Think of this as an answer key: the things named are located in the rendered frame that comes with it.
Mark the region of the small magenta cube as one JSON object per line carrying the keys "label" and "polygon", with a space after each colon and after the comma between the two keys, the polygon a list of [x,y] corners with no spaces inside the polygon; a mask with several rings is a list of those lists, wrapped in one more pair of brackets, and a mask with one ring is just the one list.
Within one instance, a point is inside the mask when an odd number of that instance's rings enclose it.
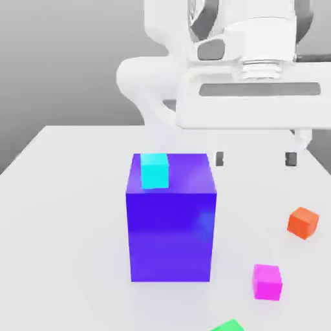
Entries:
{"label": "small magenta cube", "polygon": [[283,280],[279,267],[275,265],[255,264],[252,286],[255,299],[279,301],[283,289]]}

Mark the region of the large blue box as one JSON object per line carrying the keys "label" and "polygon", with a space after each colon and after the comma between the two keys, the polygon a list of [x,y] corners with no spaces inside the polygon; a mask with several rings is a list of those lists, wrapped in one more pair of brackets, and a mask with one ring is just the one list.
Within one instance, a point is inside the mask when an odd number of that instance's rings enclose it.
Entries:
{"label": "large blue box", "polygon": [[133,282],[208,282],[217,190],[208,156],[170,154],[169,187],[142,189],[133,155],[126,210]]}

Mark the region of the small green cube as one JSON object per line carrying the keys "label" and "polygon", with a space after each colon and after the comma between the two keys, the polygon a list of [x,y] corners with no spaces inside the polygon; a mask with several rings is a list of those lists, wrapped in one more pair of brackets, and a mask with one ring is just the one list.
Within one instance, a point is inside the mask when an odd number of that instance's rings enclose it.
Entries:
{"label": "small green cube", "polygon": [[230,319],[210,331],[244,331],[244,328],[236,319]]}

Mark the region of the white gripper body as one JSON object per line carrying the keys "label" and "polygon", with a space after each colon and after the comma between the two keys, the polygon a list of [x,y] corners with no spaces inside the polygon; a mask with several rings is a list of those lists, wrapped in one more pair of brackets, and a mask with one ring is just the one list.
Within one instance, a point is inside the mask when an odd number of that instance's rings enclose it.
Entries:
{"label": "white gripper body", "polygon": [[243,80],[229,67],[196,67],[180,83],[185,129],[331,129],[331,66],[289,66],[280,78]]}

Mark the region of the small orange cube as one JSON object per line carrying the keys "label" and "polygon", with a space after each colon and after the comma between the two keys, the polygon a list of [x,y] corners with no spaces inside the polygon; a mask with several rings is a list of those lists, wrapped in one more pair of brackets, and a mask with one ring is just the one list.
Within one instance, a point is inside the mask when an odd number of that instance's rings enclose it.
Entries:
{"label": "small orange cube", "polygon": [[319,215],[317,213],[300,207],[290,214],[287,230],[299,238],[306,240],[314,234],[318,221]]}

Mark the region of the small cyan cube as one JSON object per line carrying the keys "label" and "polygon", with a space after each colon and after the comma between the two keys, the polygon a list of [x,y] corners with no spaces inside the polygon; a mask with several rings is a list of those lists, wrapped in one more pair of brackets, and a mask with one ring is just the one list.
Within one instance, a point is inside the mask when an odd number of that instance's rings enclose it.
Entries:
{"label": "small cyan cube", "polygon": [[140,167],[143,189],[169,187],[169,162],[166,153],[141,153]]}

